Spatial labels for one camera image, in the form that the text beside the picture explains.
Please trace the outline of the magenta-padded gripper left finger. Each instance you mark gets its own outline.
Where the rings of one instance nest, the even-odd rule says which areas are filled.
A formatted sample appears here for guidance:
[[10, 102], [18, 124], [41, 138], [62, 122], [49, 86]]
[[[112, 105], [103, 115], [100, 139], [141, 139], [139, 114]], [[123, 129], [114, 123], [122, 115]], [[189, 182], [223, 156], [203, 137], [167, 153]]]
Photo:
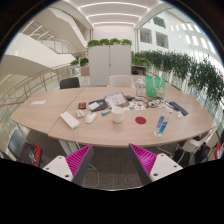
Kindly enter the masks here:
[[57, 156], [44, 167], [44, 170], [81, 185], [93, 154], [93, 146], [87, 145], [66, 157]]

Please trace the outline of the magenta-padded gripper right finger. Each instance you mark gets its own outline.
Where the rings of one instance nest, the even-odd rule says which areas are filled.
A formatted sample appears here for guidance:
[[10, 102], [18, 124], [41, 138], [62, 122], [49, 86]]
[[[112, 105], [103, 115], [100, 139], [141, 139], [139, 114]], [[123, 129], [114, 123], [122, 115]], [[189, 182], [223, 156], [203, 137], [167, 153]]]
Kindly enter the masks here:
[[129, 145], [129, 152], [143, 186], [182, 169], [164, 153], [156, 155], [134, 144]]

